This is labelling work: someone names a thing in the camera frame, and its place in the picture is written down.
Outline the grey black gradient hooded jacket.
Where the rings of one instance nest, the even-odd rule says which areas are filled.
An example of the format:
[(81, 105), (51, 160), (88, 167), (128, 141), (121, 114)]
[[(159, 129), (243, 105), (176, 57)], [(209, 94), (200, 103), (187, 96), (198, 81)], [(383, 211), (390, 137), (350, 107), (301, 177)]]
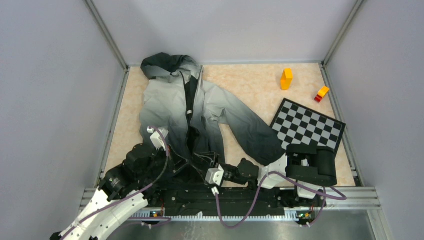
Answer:
[(203, 66), (188, 55), (157, 53), (140, 66), (148, 78), (139, 114), (140, 134), (150, 145), (147, 127), (168, 130), (166, 142), (188, 161), (190, 179), (204, 181), (195, 153), (216, 152), (226, 161), (220, 125), (228, 125), (244, 152), (268, 166), (284, 154), (277, 134), (231, 92), (203, 79)]

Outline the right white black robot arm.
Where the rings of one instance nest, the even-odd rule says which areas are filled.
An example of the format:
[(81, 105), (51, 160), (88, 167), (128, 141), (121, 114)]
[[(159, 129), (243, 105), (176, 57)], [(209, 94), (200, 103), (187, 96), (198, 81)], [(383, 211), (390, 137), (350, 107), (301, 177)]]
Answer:
[(238, 166), (212, 162), (202, 170), (208, 185), (221, 186), (224, 181), (245, 185), (257, 182), (258, 187), (272, 189), (285, 181), (297, 189), (293, 200), (307, 206), (320, 188), (337, 185), (335, 150), (327, 146), (290, 144), (277, 161), (263, 167), (243, 158)]

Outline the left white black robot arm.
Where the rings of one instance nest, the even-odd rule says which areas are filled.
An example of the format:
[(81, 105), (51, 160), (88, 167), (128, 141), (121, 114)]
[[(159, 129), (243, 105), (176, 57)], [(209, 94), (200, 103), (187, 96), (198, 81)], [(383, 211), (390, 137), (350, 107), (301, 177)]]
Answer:
[(52, 240), (106, 240), (139, 210), (164, 204), (164, 194), (187, 166), (170, 146), (137, 144), (111, 168), (94, 195), (66, 229)]

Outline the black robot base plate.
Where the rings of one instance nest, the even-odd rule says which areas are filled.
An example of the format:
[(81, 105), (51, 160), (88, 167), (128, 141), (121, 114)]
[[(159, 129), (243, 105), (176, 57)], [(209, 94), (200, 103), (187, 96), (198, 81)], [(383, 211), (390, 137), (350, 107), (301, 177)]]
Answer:
[(320, 208), (324, 198), (301, 198), (295, 189), (222, 188), (216, 200), (208, 187), (197, 190), (168, 189), (151, 195), (148, 206), (135, 213), (135, 217), (194, 217), (202, 213), (205, 217), (216, 217), (218, 211), (224, 218), (284, 216), (289, 209), (305, 208), (310, 211)]

